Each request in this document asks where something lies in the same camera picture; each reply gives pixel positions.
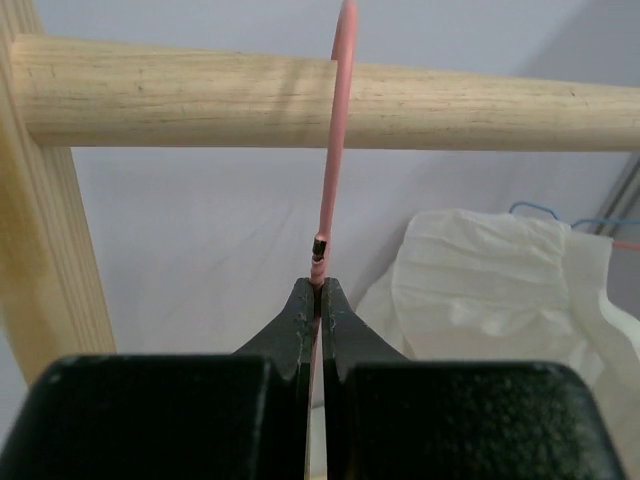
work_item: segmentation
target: white fabric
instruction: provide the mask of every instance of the white fabric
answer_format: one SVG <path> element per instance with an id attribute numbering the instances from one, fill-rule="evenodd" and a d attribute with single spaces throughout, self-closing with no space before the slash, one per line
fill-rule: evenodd
<path id="1" fill-rule="evenodd" d="M 640 478 L 640 323 L 607 299 L 610 254 L 611 239 L 557 221 L 421 213 L 357 313 L 411 358 L 570 366 Z"/>

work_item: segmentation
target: wooden post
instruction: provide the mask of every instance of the wooden post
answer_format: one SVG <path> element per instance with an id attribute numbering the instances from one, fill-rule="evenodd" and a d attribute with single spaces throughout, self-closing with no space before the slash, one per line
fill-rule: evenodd
<path id="1" fill-rule="evenodd" d="M 27 383 L 60 356 L 115 344 L 71 151 L 39 147 L 15 103 L 11 48 L 42 28 L 29 0 L 0 0 L 0 294 Z"/>
<path id="2" fill-rule="evenodd" d="M 335 62 L 20 36 L 41 145 L 327 145 Z M 356 64 L 347 148 L 640 150 L 640 88 Z"/>

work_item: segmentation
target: white backdrop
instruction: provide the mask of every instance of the white backdrop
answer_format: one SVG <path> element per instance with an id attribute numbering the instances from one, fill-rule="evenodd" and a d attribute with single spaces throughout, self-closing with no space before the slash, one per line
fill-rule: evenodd
<path id="1" fill-rule="evenodd" d="M 36 4 L 52 34 L 305 56 L 329 55 L 339 10 L 337 0 Z M 637 0 L 361 0 L 359 7 L 357 61 L 640 84 Z M 119 350 L 230 351 L 272 318 L 308 272 L 324 155 L 75 149 Z M 421 209 L 502 212 L 528 199 L 565 219 L 592 215 L 626 158 L 348 151 L 330 274 L 356 303 Z M 10 377 L 0 378 L 0 391 Z M 12 414 L 15 402 L 0 401 Z"/>

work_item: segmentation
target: pink insulated wire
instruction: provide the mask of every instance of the pink insulated wire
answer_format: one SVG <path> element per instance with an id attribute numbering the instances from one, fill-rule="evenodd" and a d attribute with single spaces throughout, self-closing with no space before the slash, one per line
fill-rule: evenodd
<path id="1" fill-rule="evenodd" d="M 634 252 L 640 252 L 640 243 L 621 242 L 620 240 L 614 240 L 613 246 L 616 248 L 622 248 L 624 250 L 633 250 Z"/>
<path id="2" fill-rule="evenodd" d="M 331 122 L 329 123 L 329 147 L 324 170 L 324 187 L 320 207 L 320 228 L 313 241 L 311 259 L 311 283 L 319 290 L 324 284 L 327 261 L 331 250 L 331 221 L 336 203 L 338 175 L 344 150 L 344 135 L 347 129 L 347 112 L 351 93 L 353 52 L 356 43 L 358 9 L 355 0 L 342 4 L 336 35 L 333 40 L 331 59 L 337 60 L 336 85 L 333 94 Z"/>

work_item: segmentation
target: blue wire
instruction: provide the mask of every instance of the blue wire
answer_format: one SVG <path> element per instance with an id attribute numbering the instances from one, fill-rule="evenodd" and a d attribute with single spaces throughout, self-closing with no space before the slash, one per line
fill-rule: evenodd
<path id="1" fill-rule="evenodd" d="M 544 205 L 540 205 L 539 203 L 533 203 L 533 202 L 524 202 L 524 201 L 516 202 L 513 205 L 511 205 L 511 208 L 509 208 L 509 213 L 515 212 L 516 208 L 518 207 L 535 208 L 536 210 L 541 210 L 543 212 L 548 213 L 555 220 L 558 220 L 558 221 L 560 220 L 560 217 L 555 212 L 555 210 L 545 207 Z M 599 225 L 638 225 L 640 226 L 640 220 L 627 220 L 624 218 L 583 218 L 571 224 L 571 228 L 579 227 L 580 225 L 583 225 L 585 223 L 597 223 Z"/>
<path id="2" fill-rule="evenodd" d="M 583 218 L 571 224 L 571 228 L 579 227 L 585 223 L 597 223 L 599 225 L 639 225 L 640 220 L 627 220 L 624 218 Z"/>
<path id="3" fill-rule="evenodd" d="M 531 207 L 531 208 L 535 208 L 536 210 L 542 210 L 543 212 L 547 212 L 554 219 L 560 220 L 560 217 L 558 217 L 558 214 L 555 212 L 555 210 L 552 210 L 548 207 L 545 207 L 544 205 L 540 205 L 538 203 L 533 203 L 533 202 L 516 202 L 513 205 L 511 205 L 511 208 L 509 209 L 509 213 L 513 213 L 518 207 Z"/>

